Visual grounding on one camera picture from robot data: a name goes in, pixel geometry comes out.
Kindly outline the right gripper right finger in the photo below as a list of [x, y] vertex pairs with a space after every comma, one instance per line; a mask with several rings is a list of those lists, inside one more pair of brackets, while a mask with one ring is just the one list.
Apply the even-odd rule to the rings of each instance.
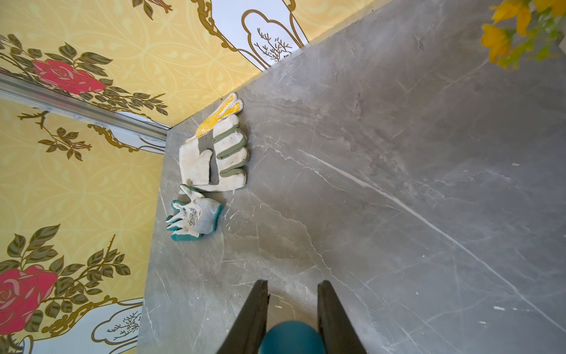
[[367, 353], [329, 280], [318, 284], [317, 318], [326, 353]]

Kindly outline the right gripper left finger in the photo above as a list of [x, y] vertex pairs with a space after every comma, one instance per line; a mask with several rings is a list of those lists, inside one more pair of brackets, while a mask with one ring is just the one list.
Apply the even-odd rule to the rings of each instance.
[[268, 305], [268, 281], [258, 280], [217, 354], [259, 353], [260, 345], [267, 333]]

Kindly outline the teal rake yellow handle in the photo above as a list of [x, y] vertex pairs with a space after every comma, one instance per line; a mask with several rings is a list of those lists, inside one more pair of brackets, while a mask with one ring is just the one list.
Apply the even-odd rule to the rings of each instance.
[[325, 354], [318, 332], [303, 322], [282, 322], [266, 333], [259, 347], [260, 354]]

